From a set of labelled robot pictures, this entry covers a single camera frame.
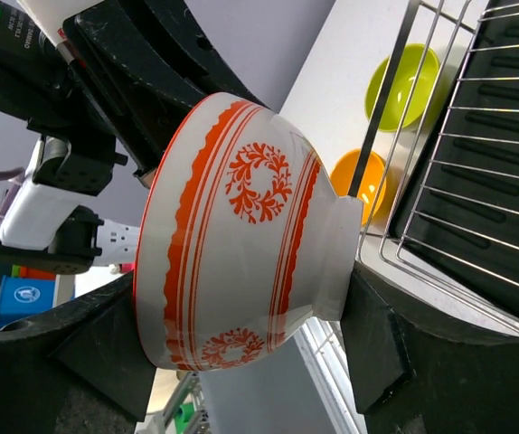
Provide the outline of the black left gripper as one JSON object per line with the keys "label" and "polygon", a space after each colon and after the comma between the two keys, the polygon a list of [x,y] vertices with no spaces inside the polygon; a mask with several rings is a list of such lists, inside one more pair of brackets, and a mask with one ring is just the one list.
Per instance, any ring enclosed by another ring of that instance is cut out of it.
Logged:
{"label": "black left gripper", "polygon": [[[65,20],[70,67],[96,116],[151,185],[172,136],[161,101],[102,54],[76,23]],[[35,131],[86,131],[88,103],[65,60],[25,12],[0,1],[0,112]]]}

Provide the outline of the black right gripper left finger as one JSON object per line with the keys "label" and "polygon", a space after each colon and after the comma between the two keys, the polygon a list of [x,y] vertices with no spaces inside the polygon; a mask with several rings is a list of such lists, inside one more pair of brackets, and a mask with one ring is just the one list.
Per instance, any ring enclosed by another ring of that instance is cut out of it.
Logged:
{"label": "black right gripper left finger", "polygon": [[132,433],[156,368],[127,274],[0,330],[0,433]]}

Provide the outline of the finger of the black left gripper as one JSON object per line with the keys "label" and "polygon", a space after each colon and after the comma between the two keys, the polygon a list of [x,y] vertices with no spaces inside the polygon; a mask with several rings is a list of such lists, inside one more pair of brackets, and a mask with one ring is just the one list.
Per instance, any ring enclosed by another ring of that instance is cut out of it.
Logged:
{"label": "finger of the black left gripper", "polygon": [[203,94],[225,91],[267,106],[243,84],[215,49],[184,1],[118,3],[159,57]]}

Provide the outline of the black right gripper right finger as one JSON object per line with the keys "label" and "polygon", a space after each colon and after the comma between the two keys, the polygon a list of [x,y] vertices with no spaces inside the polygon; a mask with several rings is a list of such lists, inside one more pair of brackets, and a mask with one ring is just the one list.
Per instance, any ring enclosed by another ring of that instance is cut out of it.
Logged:
{"label": "black right gripper right finger", "polygon": [[519,337],[449,316],[354,264],[340,321],[370,433],[519,433]]}

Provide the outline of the white bowl red ornaments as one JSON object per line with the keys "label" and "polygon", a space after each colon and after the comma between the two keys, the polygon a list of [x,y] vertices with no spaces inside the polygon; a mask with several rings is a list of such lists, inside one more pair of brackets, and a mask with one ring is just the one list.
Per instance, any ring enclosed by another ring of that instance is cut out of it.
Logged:
{"label": "white bowl red ornaments", "polygon": [[339,320],[362,213],[283,117],[228,93],[203,99],[164,153],[138,236],[133,296],[147,359],[239,367],[310,317]]}

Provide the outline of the lime green bowl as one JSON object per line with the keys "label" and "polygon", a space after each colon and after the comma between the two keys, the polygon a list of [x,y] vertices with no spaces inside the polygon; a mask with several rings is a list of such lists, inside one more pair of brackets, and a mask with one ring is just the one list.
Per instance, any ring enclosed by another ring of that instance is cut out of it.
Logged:
{"label": "lime green bowl", "polygon": [[384,133],[397,131],[410,94],[412,97],[401,126],[402,129],[413,131],[418,127],[428,106],[429,97],[433,96],[429,112],[425,117],[426,124],[429,123],[429,119],[439,111],[437,100],[446,95],[444,75],[441,75],[437,89],[433,89],[439,69],[439,57],[432,49],[425,49],[425,45],[422,43],[405,46],[382,113],[380,131]]}

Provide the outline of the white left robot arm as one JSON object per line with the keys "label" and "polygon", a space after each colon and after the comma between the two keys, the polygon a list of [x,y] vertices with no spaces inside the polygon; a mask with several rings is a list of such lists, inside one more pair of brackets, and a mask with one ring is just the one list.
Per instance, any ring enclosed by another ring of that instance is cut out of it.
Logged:
{"label": "white left robot arm", "polygon": [[0,1],[0,112],[39,134],[27,167],[0,172],[0,260],[65,275],[132,261],[137,228],[85,202],[128,160],[150,185],[216,92],[253,99],[183,1]]}

